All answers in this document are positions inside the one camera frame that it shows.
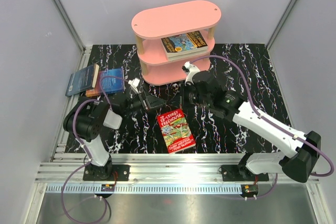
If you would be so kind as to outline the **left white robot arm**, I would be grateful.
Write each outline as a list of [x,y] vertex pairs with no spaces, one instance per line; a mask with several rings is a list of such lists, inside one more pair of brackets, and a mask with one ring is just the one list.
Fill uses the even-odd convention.
[[63,129],[74,135],[88,157],[87,167],[95,171],[100,180],[112,177],[112,160],[105,149],[100,131],[102,127],[120,128],[123,115],[137,111],[149,111],[166,104],[164,99],[145,92],[134,95],[115,93],[107,101],[80,96],[77,104],[66,115]]

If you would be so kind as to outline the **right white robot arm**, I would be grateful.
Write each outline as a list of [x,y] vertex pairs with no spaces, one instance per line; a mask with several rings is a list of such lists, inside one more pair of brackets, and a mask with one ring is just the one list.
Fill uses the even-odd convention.
[[305,183],[312,174],[321,149],[321,136],[297,131],[254,107],[235,91],[221,87],[208,71],[197,67],[186,73],[182,104],[204,106],[227,122],[234,122],[275,145],[280,153],[248,153],[238,164],[238,176],[251,180],[262,173],[283,172],[296,182]]

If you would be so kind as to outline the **black yellow treehouse book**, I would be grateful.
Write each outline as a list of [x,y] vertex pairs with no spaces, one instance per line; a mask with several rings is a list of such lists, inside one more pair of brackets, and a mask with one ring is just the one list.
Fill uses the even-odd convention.
[[185,51],[187,48],[208,47],[206,40],[199,30],[161,38],[164,52]]

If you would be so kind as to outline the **red 13-storey treehouse book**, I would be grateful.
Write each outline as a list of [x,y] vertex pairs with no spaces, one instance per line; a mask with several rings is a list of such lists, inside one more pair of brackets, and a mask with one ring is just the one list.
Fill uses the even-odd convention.
[[196,145],[196,141],[185,115],[181,109],[176,109],[157,116],[169,154],[177,153]]

